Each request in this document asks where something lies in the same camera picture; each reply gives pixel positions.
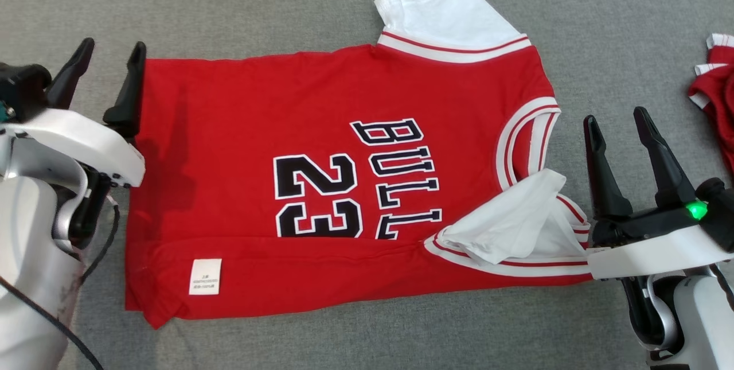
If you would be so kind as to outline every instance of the basketball jersey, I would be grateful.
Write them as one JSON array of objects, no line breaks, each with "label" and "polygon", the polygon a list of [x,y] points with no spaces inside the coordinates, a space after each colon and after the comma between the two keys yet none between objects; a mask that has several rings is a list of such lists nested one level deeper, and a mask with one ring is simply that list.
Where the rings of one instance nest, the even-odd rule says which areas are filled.
[{"label": "basketball jersey", "polygon": [[[440,239],[544,166],[560,110],[527,36],[485,0],[375,4],[375,45],[147,61],[126,308],[158,328],[590,279],[577,252],[489,263]],[[583,252],[584,214],[553,205]],[[217,294],[192,291],[198,260]]]}]

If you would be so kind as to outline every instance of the red jersey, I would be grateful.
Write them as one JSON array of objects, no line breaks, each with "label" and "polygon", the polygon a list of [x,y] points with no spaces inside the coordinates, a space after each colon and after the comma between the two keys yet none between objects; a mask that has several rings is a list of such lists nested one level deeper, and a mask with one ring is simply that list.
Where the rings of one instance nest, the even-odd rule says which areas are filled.
[{"label": "red jersey", "polygon": [[694,67],[689,98],[708,115],[724,164],[734,173],[734,36],[713,33],[706,44],[708,63]]},{"label": "red jersey", "polygon": [[[377,45],[147,61],[126,308],[158,328],[590,279],[566,254],[484,265],[436,239],[542,169],[559,114],[525,35],[484,0],[444,1],[378,0]],[[192,265],[212,259],[218,294],[200,295]]]}]

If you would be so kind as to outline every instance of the clothing label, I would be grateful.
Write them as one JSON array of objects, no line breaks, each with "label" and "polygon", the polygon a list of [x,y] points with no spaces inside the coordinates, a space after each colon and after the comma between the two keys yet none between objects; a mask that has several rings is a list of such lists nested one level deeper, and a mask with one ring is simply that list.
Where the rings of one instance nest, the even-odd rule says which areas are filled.
[{"label": "clothing label", "polygon": [[189,295],[208,296],[219,294],[220,271],[222,271],[222,258],[194,260],[194,265],[191,268]]}]

